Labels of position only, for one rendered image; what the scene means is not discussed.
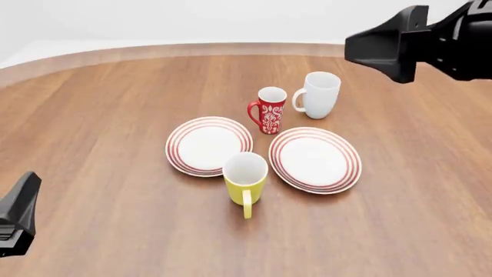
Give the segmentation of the yellow and white mug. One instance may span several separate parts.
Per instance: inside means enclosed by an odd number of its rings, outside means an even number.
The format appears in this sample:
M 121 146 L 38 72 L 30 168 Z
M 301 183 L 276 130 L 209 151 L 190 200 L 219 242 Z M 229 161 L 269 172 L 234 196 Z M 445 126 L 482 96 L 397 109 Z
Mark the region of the yellow and white mug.
M 268 177 L 268 164 L 253 152 L 240 152 L 226 161 L 222 175 L 229 198 L 243 207 L 245 219 L 252 217 L 252 206 L 261 197 Z

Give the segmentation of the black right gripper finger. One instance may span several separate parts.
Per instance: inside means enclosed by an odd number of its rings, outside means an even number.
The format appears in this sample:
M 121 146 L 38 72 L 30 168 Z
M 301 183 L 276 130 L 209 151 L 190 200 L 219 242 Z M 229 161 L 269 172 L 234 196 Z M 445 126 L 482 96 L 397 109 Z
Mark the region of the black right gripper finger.
M 427 26 L 428 5 L 414 5 L 404 8 L 392 18 L 374 27 L 376 32 L 409 32 Z
M 397 29 L 370 29 L 349 36 L 344 44 L 344 59 L 373 68 L 400 84 L 414 81 L 416 62 L 401 55 L 401 32 Z

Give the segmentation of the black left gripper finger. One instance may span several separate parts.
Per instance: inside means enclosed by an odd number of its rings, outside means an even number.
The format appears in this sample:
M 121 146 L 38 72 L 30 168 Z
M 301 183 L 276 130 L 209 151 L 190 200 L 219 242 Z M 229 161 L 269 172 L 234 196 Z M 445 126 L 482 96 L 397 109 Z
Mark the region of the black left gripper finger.
M 35 232 L 35 205 L 42 180 L 34 172 L 26 172 L 0 199 L 0 225 L 13 225 L 17 230 Z

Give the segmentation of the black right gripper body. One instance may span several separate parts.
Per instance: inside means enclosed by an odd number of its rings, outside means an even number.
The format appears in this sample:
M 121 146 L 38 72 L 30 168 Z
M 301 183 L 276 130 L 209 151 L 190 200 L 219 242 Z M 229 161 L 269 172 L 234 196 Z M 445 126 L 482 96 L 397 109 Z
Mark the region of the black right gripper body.
M 470 0 L 427 27 L 417 60 L 454 80 L 492 80 L 492 0 Z

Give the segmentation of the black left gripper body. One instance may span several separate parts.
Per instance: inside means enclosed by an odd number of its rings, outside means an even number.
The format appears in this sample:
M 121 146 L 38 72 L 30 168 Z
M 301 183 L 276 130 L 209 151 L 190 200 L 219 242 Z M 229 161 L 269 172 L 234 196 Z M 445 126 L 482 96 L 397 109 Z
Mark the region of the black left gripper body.
M 35 231 L 0 219 L 0 257 L 26 255 L 35 237 Z

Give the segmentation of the red patterned mug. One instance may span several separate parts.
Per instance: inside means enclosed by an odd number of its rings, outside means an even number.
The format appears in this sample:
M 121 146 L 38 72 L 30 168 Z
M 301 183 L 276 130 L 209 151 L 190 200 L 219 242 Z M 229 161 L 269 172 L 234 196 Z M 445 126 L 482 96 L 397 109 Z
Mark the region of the red patterned mug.
M 281 88 L 264 87 L 258 92 L 258 100 L 249 103 L 248 115 L 262 133 L 268 135 L 279 133 L 287 96 L 286 91 Z M 258 107 L 258 119 L 251 113 L 255 106 Z

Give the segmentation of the white plate with red rings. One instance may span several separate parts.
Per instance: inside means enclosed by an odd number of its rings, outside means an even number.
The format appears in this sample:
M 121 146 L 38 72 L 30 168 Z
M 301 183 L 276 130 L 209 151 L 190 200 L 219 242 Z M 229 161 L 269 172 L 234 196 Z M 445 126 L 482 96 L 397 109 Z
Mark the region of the white plate with red rings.
M 284 182 L 317 195 L 347 191 L 362 173 L 361 157 L 353 145 L 322 128 L 283 131 L 272 140 L 268 158 Z
M 240 152 L 252 152 L 251 133 L 225 117 L 200 117 L 178 126 L 169 136 L 165 154 L 169 163 L 186 175 L 217 177 L 224 163 Z

